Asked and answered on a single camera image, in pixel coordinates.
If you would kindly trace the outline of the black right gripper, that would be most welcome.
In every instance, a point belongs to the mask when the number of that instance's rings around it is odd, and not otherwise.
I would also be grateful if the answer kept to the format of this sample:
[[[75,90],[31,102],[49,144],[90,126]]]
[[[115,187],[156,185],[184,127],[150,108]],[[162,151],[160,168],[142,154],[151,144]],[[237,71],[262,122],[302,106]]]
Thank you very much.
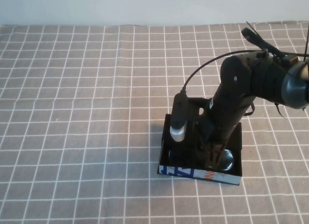
[[[214,96],[211,99],[193,98],[193,103],[204,109],[197,119],[195,144],[201,146],[205,167],[218,169],[225,142],[253,103],[253,98]]]

